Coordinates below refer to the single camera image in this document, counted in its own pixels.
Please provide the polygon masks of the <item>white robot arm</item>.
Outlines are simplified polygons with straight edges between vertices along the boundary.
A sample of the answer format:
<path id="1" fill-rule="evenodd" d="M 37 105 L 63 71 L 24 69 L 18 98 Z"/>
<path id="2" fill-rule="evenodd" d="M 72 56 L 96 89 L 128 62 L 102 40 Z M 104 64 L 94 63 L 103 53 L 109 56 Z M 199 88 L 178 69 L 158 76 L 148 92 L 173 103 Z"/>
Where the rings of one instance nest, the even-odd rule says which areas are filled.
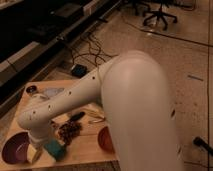
<path id="1" fill-rule="evenodd" d="M 184 171 L 166 74 L 141 51 L 109 60 L 48 100 L 31 100 L 17 122 L 39 147 L 53 118 L 97 99 L 121 171 Z"/>

